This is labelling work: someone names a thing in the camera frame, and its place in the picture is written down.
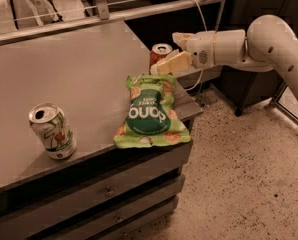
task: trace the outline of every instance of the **red can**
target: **red can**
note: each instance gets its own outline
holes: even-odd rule
[[[149,74],[151,66],[171,52],[172,47],[169,44],[155,44],[150,51]]]

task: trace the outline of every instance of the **gray tabletop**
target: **gray tabletop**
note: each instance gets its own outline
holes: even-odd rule
[[[0,46],[0,191],[116,148],[130,104],[126,78],[148,64],[124,22]],[[64,110],[76,136],[69,159],[50,159],[29,127],[29,111],[45,102]],[[201,112],[179,84],[175,110],[183,120]]]

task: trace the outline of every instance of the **table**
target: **table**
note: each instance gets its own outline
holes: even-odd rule
[[[123,21],[0,46],[0,239],[116,239],[176,207],[192,143],[113,142],[129,109],[126,78],[148,64]],[[200,107],[179,84],[175,100],[190,129]],[[76,136],[68,159],[50,159],[29,127],[44,102],[65,111]]]

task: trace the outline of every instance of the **soda can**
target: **soda can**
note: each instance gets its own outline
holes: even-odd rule
[[[75,151],[77,143],[62,109],[53,103],[35,106],[29,112],[32,130],[41,140],[49,157],[67,158]]]
[[[172,47],[169,44],[155,44],[150,51],[149,74],[150,68],[159,60],[166,58],[172,52]]]

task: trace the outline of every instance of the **speckled concrete floor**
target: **speckled concrete floor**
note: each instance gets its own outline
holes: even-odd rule
[[[177,209],[126,239],[298,239],[298,128],[269,101],[236,117],[213,87],[203,97]]]

